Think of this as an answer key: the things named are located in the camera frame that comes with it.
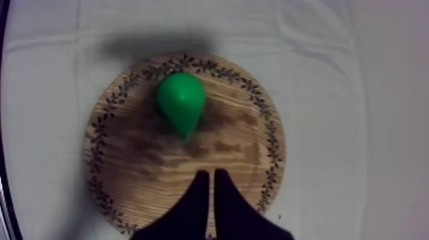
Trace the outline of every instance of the green teardrop-shaped object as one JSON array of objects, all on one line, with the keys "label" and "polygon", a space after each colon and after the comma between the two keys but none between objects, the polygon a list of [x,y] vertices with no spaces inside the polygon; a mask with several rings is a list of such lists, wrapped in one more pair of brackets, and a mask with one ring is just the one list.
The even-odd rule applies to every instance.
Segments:
[{"label": "green teardrop-shaped object", "polygon": [[188,142],[206,102],[202,82],[189,73],[175,73],[158,87],[158,106],[178,134]]}]

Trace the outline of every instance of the wooden tray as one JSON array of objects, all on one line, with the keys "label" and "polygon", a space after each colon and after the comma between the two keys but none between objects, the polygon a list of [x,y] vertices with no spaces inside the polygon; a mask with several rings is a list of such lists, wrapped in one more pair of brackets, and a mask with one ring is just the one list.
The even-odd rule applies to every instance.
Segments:
[{"label": "wooden tray", "polygon": [[[154,107],[158,82],[182,71],[201,79],[207,92],[205,112],[189,144]],[[105,90],[86,129],[84,161],[96,205],[129,237],[166,213],[198,169],[211,177],[216,168],[227,169],[245,199],[263,214],[282,179],[285,140],[273,103],[249,73],[220,57],[175,52],[140,61]],[[211,201],[209,239],[215,236]]]}]

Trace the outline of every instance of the floral border pattern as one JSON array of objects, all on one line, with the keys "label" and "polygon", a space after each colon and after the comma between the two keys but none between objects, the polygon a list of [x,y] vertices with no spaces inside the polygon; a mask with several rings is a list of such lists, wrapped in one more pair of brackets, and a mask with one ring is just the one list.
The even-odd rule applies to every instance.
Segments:
[{"label": "floral border pattern", "polygon": [[106,106],[103,108],[103,114],[97,117],[95,122],[91,123],[96,136],[91,139],[91,159],[86,162],[91,174],[91,179],[87,182],[89,191],[95,196],[95,201],[100,207],[102,214],[108,218],[120,231],[121,234],[132,235],[139,229],[137,225],[125,223],[123,220],[124,214],[114,208],[114,199],[103,190],[103,182],[97,178],[97,174],[101,174],[101,165],[103,161],[103,147],[106,145],[105,140],[107,135],[106,127],[109,118],[115,118],[115,109],[118,105],[125,103],[128,97],[128,91],[133,87],[141,84],[142,80],[158,81],[160,77],[166,77],[173,73],[184,72],[184,70],[193,70],[195,73],[207,73],[212,77],[226,80],[231,84],[238,84],[250,95],[250,101],[257,106],[259,114],[263,117],[266,127],[267,141],[267,157],[271,160],[270,169],[266,171],[266,182],[262,185],[261,196],[257,202],[256,210],[263,213],[269,205],[269,198],[274,190],[275,184],[278,184],[278,176],[276,169],[279,168],[282,159],[279,157],[279,143],[276,138],[277,128],[271,116],[273,115],[270,106],[261,96],[258,85],[253,83],[252,79],[247,79],[240,76],[240,73],[234,69],[226,69],[218,66],[218,63],[197,59],[187,54],[183,54],[181,59],[169,59],[164,63],[152,64],[144,68],[140,74],[131,71],[129,76],[124,78],[121,85],[117,87],[117,91],[112,91],[109,97],[105,98]]}]

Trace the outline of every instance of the white tablecloth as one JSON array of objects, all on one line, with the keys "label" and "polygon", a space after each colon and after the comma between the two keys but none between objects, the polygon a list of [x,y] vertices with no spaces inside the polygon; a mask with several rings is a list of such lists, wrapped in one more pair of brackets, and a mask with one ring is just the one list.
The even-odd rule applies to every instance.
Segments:
[{"label": "white tablecloth", "polygon": [[123,239],[84,189],[87,120],[137,58],[187,49],[241,65],[271,94],[288,152],[267,217],[298,240],[358,240],[366,128],[347,0],[12,1],[1,107],[24,239]]}]

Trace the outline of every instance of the wood grain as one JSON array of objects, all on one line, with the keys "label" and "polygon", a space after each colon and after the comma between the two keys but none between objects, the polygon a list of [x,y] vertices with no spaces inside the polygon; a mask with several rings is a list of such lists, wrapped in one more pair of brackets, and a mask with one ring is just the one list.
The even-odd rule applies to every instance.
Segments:
[{"label": "wood grain", "polygon": [[[181,71],[201,79],[207,92],[188,144],[154,104],[159,81]],[[249,73],[205,53],[175,52],[139,61],[105,90],[86,129],[84,161],[100,211],[130,236],[165,214],[199,169],[211,175],[227,169],[245,199],[264,213],[282,179],[285,140],[273,103]],[[210,206],[207,235],[215,236]]]}]

